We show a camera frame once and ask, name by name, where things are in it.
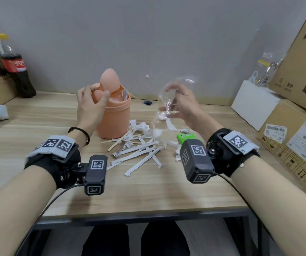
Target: cola bottle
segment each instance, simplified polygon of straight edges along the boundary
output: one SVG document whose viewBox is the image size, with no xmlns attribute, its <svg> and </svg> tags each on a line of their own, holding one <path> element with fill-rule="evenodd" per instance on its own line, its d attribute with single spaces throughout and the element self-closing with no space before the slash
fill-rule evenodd
<svg viewBox="0 0 306 256">
<path fill-rule="evenodd" d="M 0 42 L 4 50 L 4 53 L 1 54 L 1 59 L 14 81 L 17 95 L 21 98 L 32 98 L 36 95 L 36 90 L 28 77 L 27 68 L 22 56 L 9 46 L 6 34 L 0 34 Z"/>
</svg>

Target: foil wrapper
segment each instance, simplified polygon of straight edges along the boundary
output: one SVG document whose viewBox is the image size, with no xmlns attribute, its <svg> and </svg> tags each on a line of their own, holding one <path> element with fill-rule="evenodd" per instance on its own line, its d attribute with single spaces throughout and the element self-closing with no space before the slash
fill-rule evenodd
<svg viewBox="0 0 306 256">
<path fill-rule="evenodd" d="M 117 152 L 114 152 L 112 153 L 112 155 L 115 157 L 115 158 L 118 158 L 120 156 L 120 152 L 122 152 L 123 150 L 125 150 L 127 148 L 126 144 L 124 144 L 119 151 Z"/>
<path fill-rule="evenodd" d="M 187 133 L 189 133 L 189 132 L 190 132 L 190 130 L 189 130 L 189 129 L 184 128 L 184 129 L 182 129 L 180 132 L 182 132 L 182 133 L 184 133 L 184 134 L 187 134 Z"/>
</svg>

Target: wooden table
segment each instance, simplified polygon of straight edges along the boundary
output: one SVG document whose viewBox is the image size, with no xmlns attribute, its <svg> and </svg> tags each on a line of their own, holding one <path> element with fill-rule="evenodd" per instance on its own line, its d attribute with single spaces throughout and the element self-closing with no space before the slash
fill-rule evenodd
<svg viewBox="0 0 306 256">
<path fill-rule="evenodd" d="M 154 118 L 158 104 L 146 106 L 141 102 L 132 101 L 130 117 L 148 124 Z M 77 100 L 73 94 L 39 92 L 34 98 L 15 98 L 6 105 L 10 120 L 0 122 L 0 187 L 23 169 L 24 158 L 29 151 L 52 134 L 66 134 L 69 127 L 76 124 L 77 112 Z M 261 157 L 300 187 L 295 177 L 258 142 L 256 130 L 230 107 L 202 107 L 222 125 L 240 131 L 260 146 Z M 175 123 L 177 127 L 185 126 L 182 121 Z M 101 141 L 103 139 L 96 134 L 91 137 L 90 145 L 82 151 L 83 162 L 88 162 L 94 154 L 106 154 L 109 162 L 113 160 L 111 152 L 119 146 L 107 152 L 112 143 L 101 144 Z M 43 223 L 60 223 L 77 218 L 132 219 L 178 214 L 229 216 L 248 210 L 240 196 L 222 178 L 213 177 L 206 184 L 189 183 L 182 164 L 175 162 L 175 148 L 168 147 L 156 156 L 163 164 L 161 169 L 150 159 L 126 177 L 124 173 L 143 156 L 110 169 L 105 193 L 101 196 L 86 196 L 82 187 L 66 192 L 44 214 Z"/>
</svg>

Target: dark pants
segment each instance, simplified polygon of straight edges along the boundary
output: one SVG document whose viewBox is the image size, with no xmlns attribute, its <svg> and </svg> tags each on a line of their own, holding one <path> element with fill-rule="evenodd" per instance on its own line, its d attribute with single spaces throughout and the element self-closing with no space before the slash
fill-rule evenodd
<svg viewBox="0 0 306 256">
<path fill-rule="evenodd" d="M 183 232 L 174 221 L 151 222 L 141 237 L 141 256 L 189 256 Z M 130 256 L 125 224 L 95 226 L 83 246 L 82 256 Z"/>
</svg>

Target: green package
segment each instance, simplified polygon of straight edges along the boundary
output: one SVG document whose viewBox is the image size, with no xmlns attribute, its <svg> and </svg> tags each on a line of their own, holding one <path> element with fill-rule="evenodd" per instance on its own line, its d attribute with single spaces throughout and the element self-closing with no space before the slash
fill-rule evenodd
<svg viewBox="0 0 306 256">
<path fill-rule="evenodd" d="M 196 139 L 194 134 L 178 134 L 176 136 L 176 138 L 178 139 L 179 144 L 183 144 L 183 142 L 186 139 Z"/>
</svg>

